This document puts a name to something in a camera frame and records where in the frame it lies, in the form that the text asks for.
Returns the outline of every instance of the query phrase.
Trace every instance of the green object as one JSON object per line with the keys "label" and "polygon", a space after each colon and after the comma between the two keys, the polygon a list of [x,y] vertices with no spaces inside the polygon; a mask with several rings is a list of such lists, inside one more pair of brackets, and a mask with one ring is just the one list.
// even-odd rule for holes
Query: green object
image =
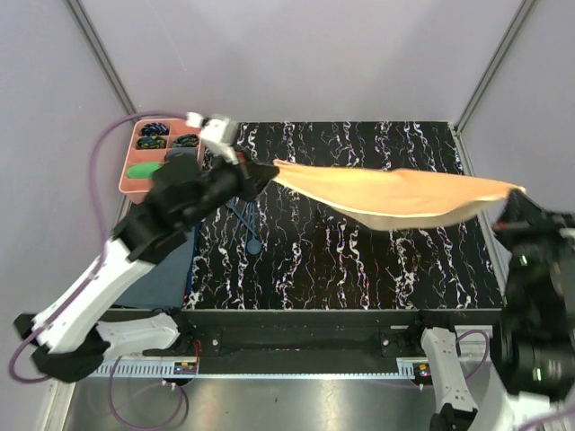
{"label": "green object", "polygon": [[141,163],[126,170],[126,176],[135,180],[145,180],[152,177],[152,174],[160,169],[161,163]]}

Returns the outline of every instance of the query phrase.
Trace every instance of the blue cloth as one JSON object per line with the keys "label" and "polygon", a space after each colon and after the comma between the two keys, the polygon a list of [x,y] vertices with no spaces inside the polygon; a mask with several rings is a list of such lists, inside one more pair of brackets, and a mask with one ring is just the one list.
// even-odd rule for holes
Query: blue cloth
{"label": "blue cloth", "polygon": [[181,308],[195,250],[196,232],[197,229],[194,229],[184,244],[130,286],[115,305],[147,310]]}

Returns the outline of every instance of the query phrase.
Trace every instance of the metal floor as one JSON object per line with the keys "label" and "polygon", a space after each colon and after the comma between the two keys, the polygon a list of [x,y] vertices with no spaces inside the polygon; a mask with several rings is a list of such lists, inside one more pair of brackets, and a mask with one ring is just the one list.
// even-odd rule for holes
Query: metal floor
{"label": "metal floor", "polygon": [[[475,364],[466,364],[473,369]],[[487,389],[486,365],[469,382],[479,405]],[[117,407],[129,394],[152,381],[118,379],[114,382]],[[410,385],[410,389],[385,386]],[[427,431],[435,410],[432,390],[418,391],[405,381],[362,380],[197,380],[185,387],[190,411],[178,416],[171,430],[194,431]],[[109,413],[106,379],[86,379],[76,385],[64,429],[66,431],[120,431]],[[141,427],[160,424],[170,417],[176,393],[157,388],[142,395],[119,412]]]}

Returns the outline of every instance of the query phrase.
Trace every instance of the metal frame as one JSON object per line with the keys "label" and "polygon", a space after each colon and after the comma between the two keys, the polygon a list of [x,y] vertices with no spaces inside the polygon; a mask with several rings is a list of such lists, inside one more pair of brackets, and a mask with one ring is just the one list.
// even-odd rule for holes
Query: metal frame
{"label": "metal frame", "polygon": [[477,105],[487,91],[493,76],[495,76],[499,70],[503,58],[505,58],[505,56],[509,53],[509,50],[513,46],[513,42],[515,41],[519,32],[523,28],[523,25],[526,23],[527,18],[530,16],[531,12],[533,12],[538,2],[539,0],[523,0],[517,9],[515,16],[511,20],[509,27],[503,35],[503,39],[501,39],[501,42],[495,50],[489,65],[485,69],[485,72],[483,72],[482,78],[475,87],[471,99],[469,102],[467,102],[461,117],[455,124],[455,129],[457,132],[461,133],[469,122],[469,119],[473,115],[475,108],[477,108]]}
{"label": "metal frame", "polygon": [[121,79],[119,79],[119,75],[111,63],[110,57],[100,41],[100,37],[98,36],[90,17],[85,11],[82,2],[80,0],[64,0],[64,4],[72,14],[80,32],[84,35],[88,47],[92,51],[98,65],[100,65],[100,68],[104,72],[104,75],[106,76],[108,83],[110,83],[110,87],[116,94],[119,103],[127,114],[135,114],[137,112],[136,105],[134,105],[134,102],[131,100],[126,88],[124,87],[124,84]]}

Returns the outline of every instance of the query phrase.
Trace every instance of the pink tray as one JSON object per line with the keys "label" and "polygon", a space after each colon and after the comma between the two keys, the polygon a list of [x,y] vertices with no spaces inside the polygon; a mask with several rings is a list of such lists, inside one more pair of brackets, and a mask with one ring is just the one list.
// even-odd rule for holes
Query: pink tray
{"label": "pink tray", "polygon": [[[163,123],[169,129],[168,136],[162,136],[167,141],[167,146],[162,150],[139,150],[136,148],[136,143],[140,137],[142,127],[149,123]],[[128,153],[126,154],[126,161],[122,169],[122,176],[119,179],[119,191],[128,196],[132,202],[139,204],[144,200],[144,196],[152,188],[151,180],[137,180],[128,178],[126,170],[135,164],[140,163],[163,163],[165,156],[172,148],[173,141],[183,135],[193,134],[199,136],[199,128],[189,128],[186,126],[184,119],[143,119],[138,121],[134,126],[134,132],[129,142]],[[198,163],[204,159],[205,147],[200,142],[198,145]]]}

